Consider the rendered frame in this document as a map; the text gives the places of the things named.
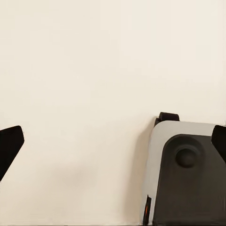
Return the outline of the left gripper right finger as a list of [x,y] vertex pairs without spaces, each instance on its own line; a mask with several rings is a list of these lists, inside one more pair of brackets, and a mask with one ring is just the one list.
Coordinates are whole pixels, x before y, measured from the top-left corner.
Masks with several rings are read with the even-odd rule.
[[214,127],[211,142],[226,162],[226,126],[217,124]]

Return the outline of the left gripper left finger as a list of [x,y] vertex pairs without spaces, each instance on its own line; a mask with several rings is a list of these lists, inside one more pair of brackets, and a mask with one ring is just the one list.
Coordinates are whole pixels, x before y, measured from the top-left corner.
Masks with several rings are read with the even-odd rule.
[[0,181],[24,144],[20,125],[0,130]]

